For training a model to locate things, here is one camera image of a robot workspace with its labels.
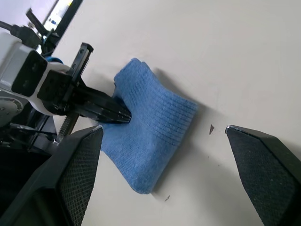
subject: white table surface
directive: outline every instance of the white table surface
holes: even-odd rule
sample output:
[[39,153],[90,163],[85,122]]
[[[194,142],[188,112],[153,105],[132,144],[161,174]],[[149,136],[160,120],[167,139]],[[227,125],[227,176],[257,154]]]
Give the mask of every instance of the white table surface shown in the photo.
[[[301,156],[300,7],[297,0],[84,0],[54,56],[70,65],[80,44],[91,44],[83,79],[108,94],[114,75],[137,57],[200,111],[152,194],[134,192],[101,152],[83,226],[263,225],[224,130],[269,133]],[[75,130],[94,124],[79,119]]]

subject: blue sock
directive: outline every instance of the blue sock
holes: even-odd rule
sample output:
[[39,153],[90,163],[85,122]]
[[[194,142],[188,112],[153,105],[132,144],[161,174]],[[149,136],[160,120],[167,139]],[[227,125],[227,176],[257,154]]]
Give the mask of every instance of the blue sock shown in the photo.
[[114,78],[129,124],[106,124],[102,150],[129,185],[150,193],[196,113],[197,105],[164,88],[146,63],[132,59]]

